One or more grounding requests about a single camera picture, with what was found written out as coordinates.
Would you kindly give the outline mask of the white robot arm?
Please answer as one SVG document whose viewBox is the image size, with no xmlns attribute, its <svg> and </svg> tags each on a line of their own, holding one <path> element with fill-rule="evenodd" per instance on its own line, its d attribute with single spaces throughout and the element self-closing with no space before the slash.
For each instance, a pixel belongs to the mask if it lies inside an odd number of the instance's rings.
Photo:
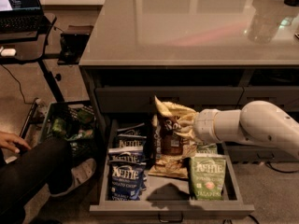
<svg viewBox="0 0 299 224">
<path fill-rule="evenodd" d="M 186 127 L 178 134 L 193 141 L 276 147 L 299 158 L 299 123 L 266 101 L 253 101 L 236 110 L 204 109 L 183 124 Z"/>
</svg>

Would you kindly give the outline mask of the person's hand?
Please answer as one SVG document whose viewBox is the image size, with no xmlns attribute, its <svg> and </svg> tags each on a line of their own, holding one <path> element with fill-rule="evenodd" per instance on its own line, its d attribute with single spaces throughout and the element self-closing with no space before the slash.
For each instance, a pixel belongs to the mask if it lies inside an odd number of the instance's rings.
<svg viewBox="0 0 299 224">
<path fill-rule="evenodd" d="M 0 132 L 0 148 L 19 154 L 23 150 L 30 150 L 28 143 L 14 133 Z"/>
</svg>

